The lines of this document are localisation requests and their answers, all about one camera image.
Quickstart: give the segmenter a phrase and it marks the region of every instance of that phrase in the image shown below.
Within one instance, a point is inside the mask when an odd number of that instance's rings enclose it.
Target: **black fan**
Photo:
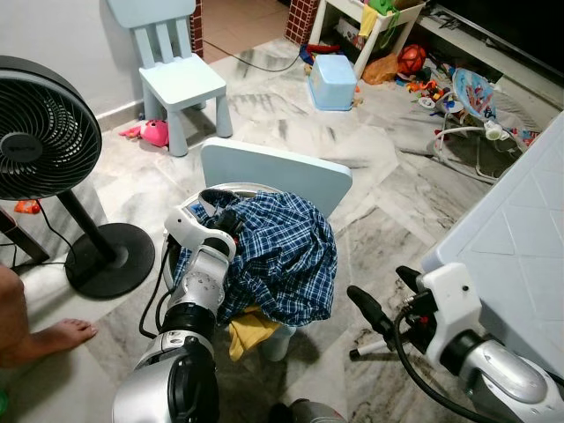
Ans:
[[[93,170],[100,127],[66,80],[37,63],[0,56],[0,198],[57,196],[85,232],[66,258],[70,284],[93,298],[113,298],[151,271],[151,238],[136,226],[97,227],[71,189]]]

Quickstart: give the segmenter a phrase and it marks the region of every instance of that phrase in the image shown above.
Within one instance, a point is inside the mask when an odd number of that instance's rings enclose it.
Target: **fan base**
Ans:
[[[149,235],[137,226],[110,223],[99,226],[101,235],[116,253],[113,262],[105,260],[84,234],[73,244],[65,270],[70,285],[85,297],[110,299],[137,288],[149,275],[155,247]]]

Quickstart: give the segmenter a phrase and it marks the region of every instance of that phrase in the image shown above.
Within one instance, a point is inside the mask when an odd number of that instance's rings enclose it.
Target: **clothes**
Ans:
[[[255,304],[269,319],[288,326],[330,317],[337,248],[329,223],[309,201],[291,193],[260,191],[244,200],[231,194],[209,201],[244,219],[238,252],[224,283],[219,323],[228,323]],[[218,218],[210,218],[200,204],[191,211],[205,226]],[[176,284],[182,280],[189,254],[182,249]]]
[[[270,338],[280,327],[280,323],[268,319],[258,306],[247,307],[243,313],[229,323],[229,357],[232,361],[237,361],[245,351]]]
[[[378,12],[376,12],[369,5],[365,4],[364,8],[362,9],[362,19],[360,20],[360,37],[368,37],[370,35],[372,30],[374,29],[374,25],[376,24],[377,17]]]

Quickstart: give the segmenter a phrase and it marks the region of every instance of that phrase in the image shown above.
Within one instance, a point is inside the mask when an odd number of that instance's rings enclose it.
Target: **red ball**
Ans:
[[[411,44],[402,48],[397,56],[397,71],[405,75],[412,75],[420,71],[425,63],[427,53],[417,44]]]

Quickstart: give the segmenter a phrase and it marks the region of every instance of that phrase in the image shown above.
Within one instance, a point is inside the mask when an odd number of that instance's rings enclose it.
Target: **blue plastic container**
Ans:
[[[320,110],[350,110],[356,76],[348,59],[341,55],[318,55],[309,75],[309,90]]]

